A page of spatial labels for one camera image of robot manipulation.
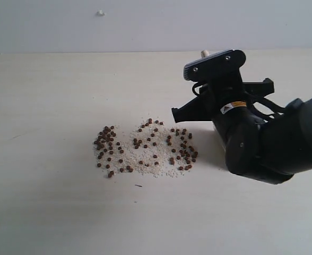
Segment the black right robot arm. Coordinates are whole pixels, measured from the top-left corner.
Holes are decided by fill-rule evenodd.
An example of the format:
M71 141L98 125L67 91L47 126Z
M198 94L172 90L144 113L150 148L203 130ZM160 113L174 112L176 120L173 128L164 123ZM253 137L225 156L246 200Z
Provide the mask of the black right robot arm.
M312 99L280 107L267 98L274 92L271 79L243 82L238 70L199 72L197 67L184 69L184 78L199 91L172 114L177 123L213 122L230 173L281 184L312 169Z

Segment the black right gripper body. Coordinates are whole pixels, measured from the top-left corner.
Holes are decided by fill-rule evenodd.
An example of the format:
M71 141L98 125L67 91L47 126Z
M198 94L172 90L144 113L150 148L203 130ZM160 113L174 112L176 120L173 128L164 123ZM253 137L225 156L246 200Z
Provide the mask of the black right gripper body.
M242 99L240 71L201 81L199 95L214 97L212 122L225 146L225 161L230 173L249 179L281 184L293 177L265 166L260 154L261 128L283 112L266 97Z

